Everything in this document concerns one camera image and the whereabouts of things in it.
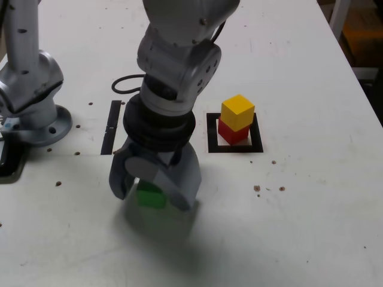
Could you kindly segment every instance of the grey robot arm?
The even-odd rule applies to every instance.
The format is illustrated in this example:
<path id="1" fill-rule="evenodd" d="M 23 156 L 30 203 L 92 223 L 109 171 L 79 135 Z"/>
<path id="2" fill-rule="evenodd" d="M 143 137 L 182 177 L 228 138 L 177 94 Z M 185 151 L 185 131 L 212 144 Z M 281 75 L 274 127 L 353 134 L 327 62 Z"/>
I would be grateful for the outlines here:
<path id="1" fill-rule="evenodd" d="M 0 71 L 1 133 L 6 141 L 45 146 L 71 129 L 70 113 L 53 96 L 63 84 L 62 71 L 39 50 L 39 0 L 0 0 L 8 62 Z"/>
<path id="2" fill-rule="evenodd" d="M 120 199 L 135 178 L 159 187 L 180 210 L 190 210 L 201 183 L 189 139 L 192 112 L 221 60 L 212 41 L 239 0 L 144 0 L 150 24 L 138 49 L 146 73 L 139 94 L 127 103 L 128 139 L 114 156 L 110 186 Z"/>

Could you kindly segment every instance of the black tape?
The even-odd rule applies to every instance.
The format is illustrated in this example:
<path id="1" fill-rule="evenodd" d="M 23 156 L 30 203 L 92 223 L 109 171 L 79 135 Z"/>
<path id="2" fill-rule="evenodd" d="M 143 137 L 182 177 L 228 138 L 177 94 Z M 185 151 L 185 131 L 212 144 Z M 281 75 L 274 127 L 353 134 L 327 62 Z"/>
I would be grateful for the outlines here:
<path id="1" fill-rule="evenodd" d="M 101 155 L 110 155 L 113 153 L 115 131 L 117 129 L 121 103 L 122 101 L 120 100 L 113 100 L 110 105 L 107 128 L 105 129 L 104 140 L 102 142 Z"/>

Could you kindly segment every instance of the green cube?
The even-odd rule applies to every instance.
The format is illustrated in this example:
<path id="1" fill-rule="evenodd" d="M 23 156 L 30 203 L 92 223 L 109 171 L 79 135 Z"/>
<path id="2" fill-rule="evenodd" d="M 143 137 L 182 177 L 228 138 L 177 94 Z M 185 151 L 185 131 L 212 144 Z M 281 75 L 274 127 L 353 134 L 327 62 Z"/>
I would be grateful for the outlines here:
<path id="1" fill-rule="evenodd" d="M 140 179 L 137 185 L 137 200 L 139 206 L 164 209 L 167 198 L 156 185 Z"/>

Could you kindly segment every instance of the black square marker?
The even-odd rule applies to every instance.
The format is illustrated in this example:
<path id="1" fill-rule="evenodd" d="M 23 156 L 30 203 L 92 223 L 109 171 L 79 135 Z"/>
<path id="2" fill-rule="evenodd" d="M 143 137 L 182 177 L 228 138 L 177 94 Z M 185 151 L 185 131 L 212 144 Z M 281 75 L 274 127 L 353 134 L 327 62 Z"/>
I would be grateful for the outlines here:
<path id="1" fill-rule="evenodd" d="M 208 146 L 209 153 L 249 153 L 263 152 L 261 135 L 257 121 L 257 115 L 254 113 L 254 120 L 250 126 L 251 145 L 218 145 L 217 120 L 220 113 L 207 113 L 206 121 L 208 124 Z"/>

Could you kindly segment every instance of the cube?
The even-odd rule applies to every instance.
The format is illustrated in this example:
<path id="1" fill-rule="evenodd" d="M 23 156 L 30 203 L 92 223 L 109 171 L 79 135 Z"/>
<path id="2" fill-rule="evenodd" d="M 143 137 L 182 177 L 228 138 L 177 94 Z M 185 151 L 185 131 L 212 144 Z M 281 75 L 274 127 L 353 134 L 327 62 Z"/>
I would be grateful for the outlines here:
<path id="1" fill-rule="evenodd" d="M 139 206 L 164 209 L 167 198 L 156 185 L 140 179 L 137 185 L 137 201 Z"/>
<path id="2" fill-rule="evenodd" d="M 234 132 L 253 123 L 255 106 L 241 94 L 222 103 L 221 120 Z"/>
<path id="3" fill-rule="evenodd" d="M 250 126 L 247 126 L 237 132 L 234 132 L 221 120 L 221 117 L 218 118 L 218 133 L 225 139 L 225 141 L 227 141 L 229 145 L 235 145 L 236 143 L 247 139 L 249 129 Z"/>

